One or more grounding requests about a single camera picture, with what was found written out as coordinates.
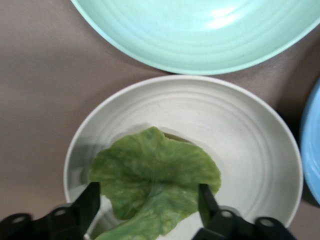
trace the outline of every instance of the white bowl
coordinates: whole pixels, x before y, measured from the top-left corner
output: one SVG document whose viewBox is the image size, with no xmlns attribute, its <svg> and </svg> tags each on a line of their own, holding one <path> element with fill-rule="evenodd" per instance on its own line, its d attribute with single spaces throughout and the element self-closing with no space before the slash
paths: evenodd
<svg viewBox="0 0 320 240">
<path fill-rule="evenodd" d="M 115 140 L 155 126 L 203 148 L 221 171 L 219 205 L 254 222 L 269 216 L 285 226 L 302 194 L 298 146 L 287 125 L 264 101 L 234 84 L 205 76 L 156 77 L 124 88 L 84 120 L 69 146 L 64 190 L 73 202 L 87 186 L 96 154 Z M 118 222 L 105 197 L 89 229 L 93 236 Z M 191 239 L 202 226 L 198 213 L 159 239 Z"/>
</svg>

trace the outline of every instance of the plate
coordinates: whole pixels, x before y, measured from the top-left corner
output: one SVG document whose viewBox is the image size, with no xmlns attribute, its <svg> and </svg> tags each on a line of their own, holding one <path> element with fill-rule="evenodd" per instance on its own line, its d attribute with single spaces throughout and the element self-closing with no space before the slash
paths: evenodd
<svg viewBox="0 0 320 240">
<path fill-rule="evenodd" d="M 152 78 L 110 96 L 84 120 L 69 146 L 64 190 L 74 201 L 87 186 L 97 153 L 114 141 L 155 126 L 203 148 L 221 171 L 215 195 L 247 221 L 270 216 L 285 226 L 300 202 L 303 173 L 300 152 L 284 121 L 260 98 L 223 80 L 192 75 Z M 89 230 L 93 236 L 115 226 L 110 201 Z M 199 213 L 167 236 L 190 239 L 202 226 Z"/>
<path fill-rule="evenodd" d="M 320 204 L 320 79 L 304 108 L 300 135 L 304 178 Z"/>
<path fill-rule="evenodd" d="M 71 1 L 120 51 L 178 74 L 224 74 L 254 66 L 320 23 L 319 0 Z"/>
</svg>

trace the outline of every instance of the table surface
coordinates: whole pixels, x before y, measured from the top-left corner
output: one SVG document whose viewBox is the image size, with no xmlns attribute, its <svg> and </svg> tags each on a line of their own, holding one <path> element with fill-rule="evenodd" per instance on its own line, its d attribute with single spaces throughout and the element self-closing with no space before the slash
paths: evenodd
<svg viewBox="0 0 320 240">
<path fill-rule="evenodd" d="M 0 220 L 18 212 L 37 219 L 66 202 L 65 156 L 85 117 L 120 89 L 171 73 L 114 48 L 69 0 L 0 2 L 0 49 Z M 320 77 L 320 26 L 261 64 L 213 77 L 266 101 L 298 137 Z M 289 229 L 319 239 L 320 206 L 306 185 Z"/>
</svg>

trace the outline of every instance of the leafy vegetable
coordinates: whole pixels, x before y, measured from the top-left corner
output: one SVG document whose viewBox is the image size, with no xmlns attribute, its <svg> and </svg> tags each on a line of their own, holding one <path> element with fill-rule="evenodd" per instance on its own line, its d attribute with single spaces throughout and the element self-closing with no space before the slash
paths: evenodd
<svg viewBox="0 0 320 240">
<path fill-rule="evenodd" d="M 98 153 L 89 171 L 110 199 L 114 215 L 129 220 L 97 240 L 154 240 L 198 210 L 198 184 L 213 193 L 220 171 L 200 147 L 166 138 L 156 127 L 127 135 Z"/>
</svg>

